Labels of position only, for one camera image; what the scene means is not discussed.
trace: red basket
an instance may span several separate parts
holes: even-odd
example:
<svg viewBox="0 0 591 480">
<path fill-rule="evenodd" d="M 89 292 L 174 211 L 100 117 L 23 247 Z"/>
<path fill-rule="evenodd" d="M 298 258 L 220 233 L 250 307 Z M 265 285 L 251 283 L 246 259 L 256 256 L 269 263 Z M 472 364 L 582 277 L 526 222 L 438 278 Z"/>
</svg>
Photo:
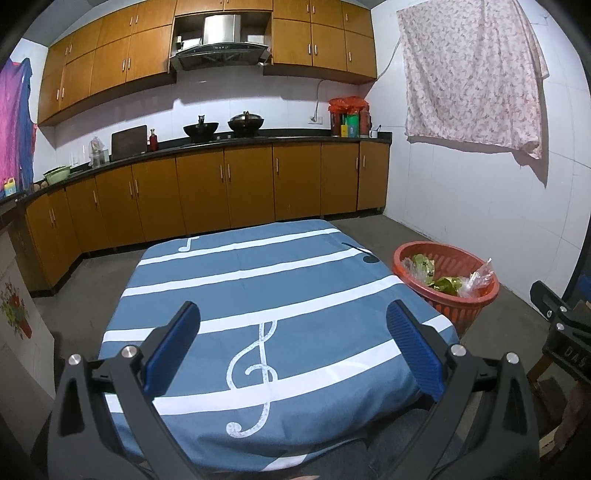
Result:
<svg viewBox="0 0 591 480">
<path fill-rule="evenodd" d="M 472 299 L 441 293 L 419 283 L 402 265 L 404 258 L 412 258 L 417 254 L 426 255 L 435 261 L 435 278 L 469 277 L 485 262 L 465 250 L 435 242 L 410 242 L 401 245 L 394 252 L 392 272 L 438 312 L 445 315 L 454 324 L 457 334 L 462 337 L 480 311 L 499 294 L 498 278 L 494 275 L 492 282 L 479 291 L 478 297 Z"/>
</svg>

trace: range hood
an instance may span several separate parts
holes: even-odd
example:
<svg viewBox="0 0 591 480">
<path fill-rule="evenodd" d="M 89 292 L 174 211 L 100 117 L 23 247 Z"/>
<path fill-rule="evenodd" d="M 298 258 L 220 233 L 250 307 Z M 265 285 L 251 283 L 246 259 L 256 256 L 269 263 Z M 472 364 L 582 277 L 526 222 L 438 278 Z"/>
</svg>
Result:
<svg viewBox="0 0 591 480">
<path fill-rule="evenodd" d="M 181 49 L 171 57 L 176 70 L 195 70 L 225 65 L 256 65 L 269 57 L 266 45 L 241 42 L 240 15 L 211 15 L 205 18 L 203 41 L 181 42 Z"/>
</svg>

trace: pink floral cloth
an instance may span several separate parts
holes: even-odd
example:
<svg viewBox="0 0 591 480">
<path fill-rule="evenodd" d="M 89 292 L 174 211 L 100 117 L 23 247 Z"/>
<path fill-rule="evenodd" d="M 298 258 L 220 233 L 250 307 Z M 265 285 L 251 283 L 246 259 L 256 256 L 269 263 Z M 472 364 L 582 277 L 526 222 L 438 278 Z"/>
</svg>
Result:
<svg viewBox="0 0 591 480">
<path fill-rule="evenodd" d="M 517 0 L 429 0 L 398 11 L 406 134 L 542 156 L 548 68 Z"/>
</svg>

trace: metal screw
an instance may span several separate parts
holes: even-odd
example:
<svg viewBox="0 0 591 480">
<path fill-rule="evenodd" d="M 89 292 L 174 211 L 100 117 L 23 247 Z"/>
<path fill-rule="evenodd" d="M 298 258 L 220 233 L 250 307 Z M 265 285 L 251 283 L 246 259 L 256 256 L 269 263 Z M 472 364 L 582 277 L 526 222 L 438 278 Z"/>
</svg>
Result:
<svg viewBox="0 0 591 480">
<path fill-rule="evenodd" d="M 505 355 L 505 358 L 510 364 L 516 365 L 519 363 L 519 356 L 516 353 L 509 352 L 507 355 Z"/>
<path fill-rule="evenodd" d="M 70 355 L 70 358 L 68 359 L 68 363 L 70 365 L 78 365 L 80 362 L 82 362 L 82 357 L 80 356 L 79 353 L 75 353 L 74 355 Z"/>
<path fill-rule="evenodd" d="M 450 350 L 452 351 L 453 356 L 464 356 L 467 352 L 466 347 L 460 345 L 459 343 L 452 345 Z"/>
<path fill-rule="evenodd" d="M 133 358 L 137 353 L 138 348 L 135 345 L 128 345 L 123 347 L 123 350 L 121 350 L 121 355 L 123 355 L 125 358 Z"/>
</svg>

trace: striped tablecloth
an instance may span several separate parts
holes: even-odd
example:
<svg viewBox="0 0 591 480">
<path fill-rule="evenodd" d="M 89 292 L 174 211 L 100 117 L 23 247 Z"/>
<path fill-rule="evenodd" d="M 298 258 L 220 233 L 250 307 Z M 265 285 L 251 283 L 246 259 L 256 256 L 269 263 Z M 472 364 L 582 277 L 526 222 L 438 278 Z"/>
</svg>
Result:
<svg viewBox="0 0 591 480">
<path fill-rule="evenodd" d="M 395 299 L 457 341 L 445 317 L 323 220 L 173 240 L 142 257 L 100 357 L 140 345 L 195 302 L 200 332 L 156 409 L 196 465 L 282 469 L 355 438 L 416 397 L 386 329 Z M 125 447 L 140 455 L 116 396 L 107 398 Z"/>
</svg>

